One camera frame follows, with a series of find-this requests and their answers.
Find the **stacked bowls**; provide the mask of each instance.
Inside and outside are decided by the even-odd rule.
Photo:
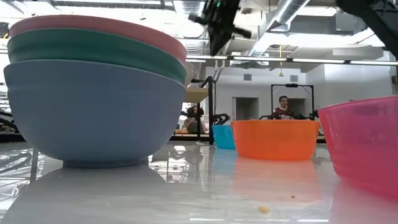
[[[170,139],[185,98],[186,50],[129,22],[39,16],[14,24],[4,69],[22,135],[72,167],[135,164]]]

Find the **reflective surface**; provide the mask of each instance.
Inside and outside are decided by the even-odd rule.
[[[20,153],[32,160],[24,155],[0,167],[1,224],[398,220],[397,202],[340,182],[325,146],[312,161],[275,162],[200,142],[170,142],[139,166],[62,169],[62,162],[26,144],[2,144],[0,163]]]

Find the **ductwork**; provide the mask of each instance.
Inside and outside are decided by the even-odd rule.
[[[188,19],[189,14],[195,14],[197,16],[201,16],[201,11],[203,6],[205,5],[204,1],[192,1],[192,0],[183,0],[183,1],[173,1],[175,11],[182,15],[184,18]],[[184,43],[185,48],[187,49],[188,54],[203,54],[206,43],[204,41],[189,41]]]
[[[297,15],[299,9],[308,4],[310,0],[280,0],[278,8],[266,16],[266,22],[263,27],[266,30],[263,36],[248,50],[248,56],[261,56],[267,50],[268,46],[272,43],[267,43],[267,40],[272,39],[267,31],[275,29],[280,26],[287,26],[286,31],[289,30],[289,24]]]

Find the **plastic bowl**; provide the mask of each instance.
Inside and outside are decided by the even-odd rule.
[[[253,159],[308,160],[317,143],[318,121],[249,120],[232,122],[239,156]]]
[[[217,148],[235,149],[231,125],[213,125],[213,134]]]
[[[161,31],[131,22],[119,21],[93,16],[56,15],[36,16],[15,23],[10,28],[10,36],[15,37],[23,32],[47,28],[75,28],[107,32],[139,40],[161,49],[180,62],[187,58],[187,50],[180,41]]]
[[[398,198],[398,96],[319,111],[336,173],[358,187]]]
[[[184,66],[174,57],[143,42],[104,32],[79,29],[27,31],[8,42],[10,62],[67,59],[138,68],[185,82]]]
[[[104,63],[31,60],[4,74],[23,137],[70,167],[139,163],[170,139],[185,97],[169,78]]]

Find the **man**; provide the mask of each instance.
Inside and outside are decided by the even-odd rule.
[[[189,108],[187,110],[187,113],[189,115],[186,118],[186,120],[184,121],[182,129],[185,131],[188,131],[188,133],[190,133],[190,134],[196,133],[197,125],[198,125],[198,123],[197,123],[198,107],[194,106],[192,108]],[[203,114],[205,114],[205,112],[203,111],[202,108],[200,108],[199,115],[202,116]],[[201,122],[200,124],[201,124],[200,125],[201,133],[205,133],[206,132],[205,124],[203,122]]]
[[[287,96],[279,97],[279,107],[274,110],[282,119],[294,119],[292,117],[293,111],[288,108],[289,99]]]

